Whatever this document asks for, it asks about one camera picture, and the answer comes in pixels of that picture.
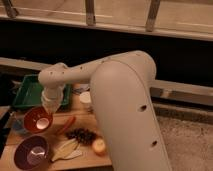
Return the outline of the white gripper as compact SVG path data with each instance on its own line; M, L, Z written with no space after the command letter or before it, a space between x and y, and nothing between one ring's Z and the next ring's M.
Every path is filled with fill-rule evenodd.
M45 87L41 94L41 102L45 111L52 115L57 112L63 100L64 86Z

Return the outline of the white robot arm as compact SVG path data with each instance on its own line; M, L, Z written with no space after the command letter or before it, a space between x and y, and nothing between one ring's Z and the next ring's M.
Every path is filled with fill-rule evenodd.
M90 85L92 108L114 171L172 171L150 95L156 65L143 51L110 55L75 67L57 63L40 71L41 101L54 113L63 86Z

